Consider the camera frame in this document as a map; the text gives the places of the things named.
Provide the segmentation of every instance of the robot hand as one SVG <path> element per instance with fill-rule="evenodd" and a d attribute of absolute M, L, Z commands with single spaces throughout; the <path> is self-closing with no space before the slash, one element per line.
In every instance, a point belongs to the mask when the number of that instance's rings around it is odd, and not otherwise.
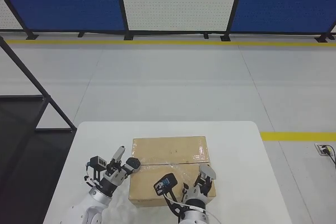
<path fill-rule="evenodd" d="M 108 207 L 116 188 L 130 174 L 137 172 L 141 166 L 140 161 L 132 157 L 121 166 L 124 151 L 124 146 L 119 147 L 109 164 L 99 156 L 90 159 L 90 162 L 86 164 L 86 171 L 88 167 L 93 168 L 94 178 L 90 178 L 87 172 L 85 181 L 91 190 L 80 204 L 68 210 L 60 224 L 100 224 L 102 222 L 102 211 Z"/>
<path fill-rule="evenodd" d="M 216 179 L 214 170 L 206 164 L 199 165 L 199 175 L 192 188 L 183 184 L 183 197 L 179 203 L 172 188 L 177 185 L 177 179 L 173 173 L 167 174 L 160 179 L 153 187 L 158 196 L 163 195 L 171 210 L 178 217 L 180 224 L 209 224 L 206 215 L 206 204 L 208 203 L 208 193 L 212 188 L 213 180 Z"/>

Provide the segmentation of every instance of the power outlet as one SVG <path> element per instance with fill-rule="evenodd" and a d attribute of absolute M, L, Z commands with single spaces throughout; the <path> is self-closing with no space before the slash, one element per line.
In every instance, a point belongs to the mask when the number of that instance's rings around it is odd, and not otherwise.
<path fill-rule="evenodd" d="M 327 153 L 323 152 L 323 150 L 330 151 L 330 155 L 334 156 L 334 153 L 325 144 L 317 144 L 317 143 L 315 143 L 315 148 L 318 151 L 318 153 L 319 153 L 320 156 L 329 156 Z"/>

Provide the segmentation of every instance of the gray floor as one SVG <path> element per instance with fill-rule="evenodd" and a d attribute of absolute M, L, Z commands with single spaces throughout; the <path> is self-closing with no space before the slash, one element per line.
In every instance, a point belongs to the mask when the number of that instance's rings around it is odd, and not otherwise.
<path fill-rule="evenodd" d="M 233 40 L 315 41 L 246 36 Z M 75 125 L 83 121 L 252 120 L 260 131 L 336 132 L 336 48 L 11 47 Z M 0 94 L 36 93 L 0 50 Z M 39 126 L 64 127 L 64 123 L 50 108 Z M 336 142 L 329 143 L 336 150 Z M 293 223 L 336 223 L 336 175 L 329 158 L 318 155 L 314 142 L 265 142 L 265 146 Z"/>

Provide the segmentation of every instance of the yellow stripe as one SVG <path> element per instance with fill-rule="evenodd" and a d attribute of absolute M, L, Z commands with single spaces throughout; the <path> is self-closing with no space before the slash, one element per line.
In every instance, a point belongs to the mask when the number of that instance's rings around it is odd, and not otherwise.
<path fill-rule="evenodd" d="M 124 45 L 225 45 L 225 46 L 323 46 L 336 47 L 336 43 L 249 42 L 249 41 L 182 41 L 182 40 L 6 40 L 9 44 L 124 44 Z"/>
<path fill-rule="evenodd" d="M 336 142 L 336 132 L 260 132 L 263 141 Z"/>

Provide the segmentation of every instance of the cardboard box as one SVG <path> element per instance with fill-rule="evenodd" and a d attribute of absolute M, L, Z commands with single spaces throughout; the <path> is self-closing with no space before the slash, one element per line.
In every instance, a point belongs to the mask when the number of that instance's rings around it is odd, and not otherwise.
<path fill-rule="evenodd" d="M 204 136 L 135 138 L 132 156 L 138 158 L 141 165 L 210 162 Z"/>
<path fill-rule="evenodd" d="M 153 185 L 168 173 L 174 173 L 178 184 L 173 188 L 181 200 L 183 183 L 193 186 L 199 164 L 210 164 L 205 137 L 137 138 L 133 140 L 132 156 L 141 162 L 141 169 L 130 176 L 129 200 L 137 207 L 166 206 Z M 208 193 L 210 202 L 216 196 L 214 182 Z"/>
<path fill-rule="evenodd" d="M 130 177 L 130 202 L 137 207 L 166 206 L 164 197 L 156 194 L 153 185 L 170 172 L 178 181 L 178 184 L 173 188 L 173 193 L 180 201 L 183 196 L 183 183 L 193 186 L 199 174 L 199 164 L 143 165 L 139 172 Z M 212 189 L 208 193 L 208 201 L 210 202 L 215 196 L 213 182 Z"/>

